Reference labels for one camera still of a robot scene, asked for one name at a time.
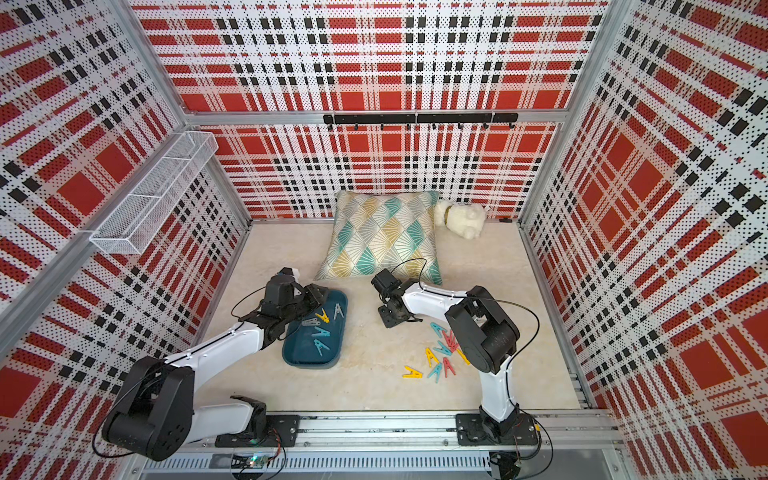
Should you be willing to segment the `dark teal storage box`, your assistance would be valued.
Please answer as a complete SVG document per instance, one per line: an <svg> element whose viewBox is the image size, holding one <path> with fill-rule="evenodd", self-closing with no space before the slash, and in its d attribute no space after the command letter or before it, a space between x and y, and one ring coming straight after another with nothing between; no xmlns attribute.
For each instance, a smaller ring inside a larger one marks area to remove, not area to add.
<svg viewBox="0 0 768 480"><path fill-rule="evenodd" d="M341 356L347 310L347 296L340 290L330 290L321 307L289 326L282 348L283 361L302 369L335 366Z"/></svg>

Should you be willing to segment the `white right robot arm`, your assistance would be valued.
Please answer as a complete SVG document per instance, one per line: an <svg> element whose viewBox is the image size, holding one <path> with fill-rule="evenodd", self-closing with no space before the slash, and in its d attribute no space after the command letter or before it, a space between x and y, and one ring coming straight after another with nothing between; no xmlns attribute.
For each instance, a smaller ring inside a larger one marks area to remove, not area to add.
<svg viewBox="0 0 768 480"><path fill-rule="evenodd" d="M479 412L490 427L508 429L519 416L507 371L521 334L499 302L483 287L450 291L401 281L384 269L371 284L382 301L378 312L385 327L429 317L446 323L458 347L480 375Z"/></svg>

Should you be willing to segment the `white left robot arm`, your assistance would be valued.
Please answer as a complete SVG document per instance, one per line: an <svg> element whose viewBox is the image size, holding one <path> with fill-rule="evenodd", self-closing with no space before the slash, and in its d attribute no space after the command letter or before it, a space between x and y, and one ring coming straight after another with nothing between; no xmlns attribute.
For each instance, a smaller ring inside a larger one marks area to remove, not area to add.
<svg viewBox="0 0 768 480"><path fill-rule="evenodd" d="M215 376L285 337L288 326L322 307L329 290L302 286L296 270L284 268L264 287L258 306L225 332L166 358L151 356L130 368L118 397L99 426L99 436L122 448L161 461L180 447L208 437L268 437L266 405L234 395L221 405L198 407L195 395Z"/></svg>

